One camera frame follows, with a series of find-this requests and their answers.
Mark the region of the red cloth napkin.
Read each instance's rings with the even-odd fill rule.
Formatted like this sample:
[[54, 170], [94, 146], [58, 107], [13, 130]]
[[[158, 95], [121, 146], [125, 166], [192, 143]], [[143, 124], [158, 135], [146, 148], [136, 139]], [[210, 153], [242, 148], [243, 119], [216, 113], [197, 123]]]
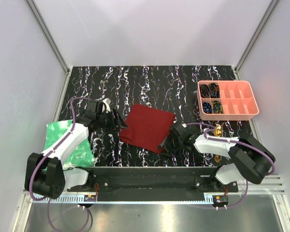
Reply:
[[159, 154], [163, 149], [158, 146], [169, 135], [174, 119], [173, 113], [135, 104], [126, 119], [128, 128], [121, 130], [119, 138], [129, 145]]

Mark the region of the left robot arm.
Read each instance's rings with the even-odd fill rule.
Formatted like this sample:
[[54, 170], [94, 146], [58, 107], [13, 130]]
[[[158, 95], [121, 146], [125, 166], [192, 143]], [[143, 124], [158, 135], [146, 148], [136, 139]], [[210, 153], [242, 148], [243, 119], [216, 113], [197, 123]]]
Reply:
[[24, 188], [34, 201], [57, 199], [63, 191], [79, 186], [83, 191], [94, 188], [95, 180], [84, 167], [64, 170], [63, 165], [72, 152], [97, 130], [116, 131], [128, 126], [117, 109], [111, 109], [110, 99], [88, 100], [80, 115], [72, 111], [68, 130], [42, 153], [32, 153], [27, 159]]

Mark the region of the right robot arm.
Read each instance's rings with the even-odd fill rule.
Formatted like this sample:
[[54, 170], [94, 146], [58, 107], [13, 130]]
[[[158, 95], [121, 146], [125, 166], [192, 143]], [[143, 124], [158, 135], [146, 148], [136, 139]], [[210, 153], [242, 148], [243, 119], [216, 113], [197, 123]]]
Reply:
[[240, 137], [217, 137], [210, 135], [215, 126], [204, 132], [192, 132], [193, 123], [174, 124], [169, 128], [169, 135], [158, 145], [158, 149], [174, 156], [180, 149], [220, 155], [232, 160], [231, 164], [219, 167], [210, 179], [210, 187], [214, 191], [222, 191], [227, 184], [246, 180], [252, 184], [260, 184], [263, 179], [272, 175], [275, 170], [275, 157], [253, 135]]

